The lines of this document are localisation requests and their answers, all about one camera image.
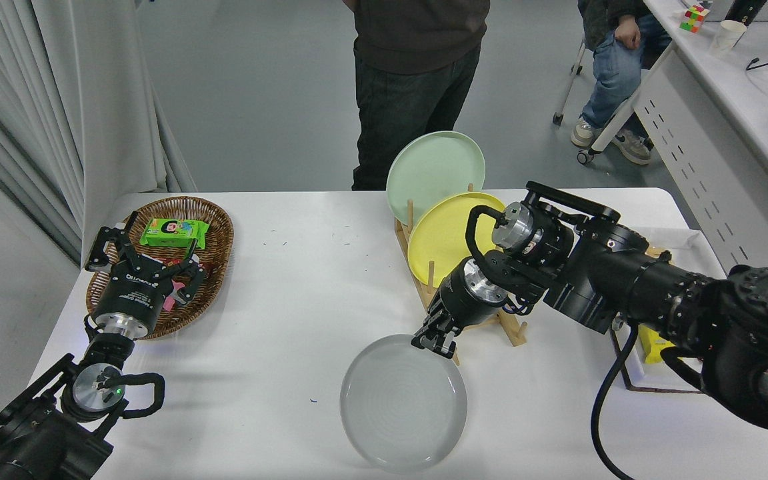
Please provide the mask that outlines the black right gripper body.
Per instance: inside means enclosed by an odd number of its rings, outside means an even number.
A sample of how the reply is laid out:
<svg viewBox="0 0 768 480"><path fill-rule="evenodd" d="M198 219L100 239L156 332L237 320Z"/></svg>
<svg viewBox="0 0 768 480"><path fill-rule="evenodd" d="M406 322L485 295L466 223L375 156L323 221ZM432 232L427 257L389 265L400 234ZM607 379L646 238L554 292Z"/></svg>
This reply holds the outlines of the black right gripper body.
<svg viewBox="0 0 768 480"><path fill-rule="evenodd" d="M478 325L499 310L499 286L473 259L464 259L440 283L437 293L454 326Z"/></svg>

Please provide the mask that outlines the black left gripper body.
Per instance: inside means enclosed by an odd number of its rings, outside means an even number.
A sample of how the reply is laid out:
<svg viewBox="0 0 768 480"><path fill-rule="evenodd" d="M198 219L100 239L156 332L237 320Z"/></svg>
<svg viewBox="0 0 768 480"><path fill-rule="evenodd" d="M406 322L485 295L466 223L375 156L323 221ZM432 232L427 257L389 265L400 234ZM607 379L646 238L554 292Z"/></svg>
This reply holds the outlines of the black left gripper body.
<svg viewBox="0 0 768 480"><path fill-rule="evenodd" d="M173 291L173 283L162 273L165 265L153 259L142 259L140 269L130 261L120 261L111 268L111 280L93 312L97 324L103 314L121 313L141 324L158 322L165 298Z"/></svg>

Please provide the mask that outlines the seated person's hand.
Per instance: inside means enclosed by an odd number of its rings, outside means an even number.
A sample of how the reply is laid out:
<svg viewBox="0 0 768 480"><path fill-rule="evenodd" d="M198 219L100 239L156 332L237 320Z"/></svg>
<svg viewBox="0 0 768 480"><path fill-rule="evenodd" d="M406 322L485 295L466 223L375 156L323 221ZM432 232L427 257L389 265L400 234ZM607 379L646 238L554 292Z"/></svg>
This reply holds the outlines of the seated person's hand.
<svg viewBox="0 0 768 480"><path fill-rule="evenodd" d="M622 15L617 19L615 39L622 43L626 49L634 51L641 43L642 34L634 15Z"/></svg>

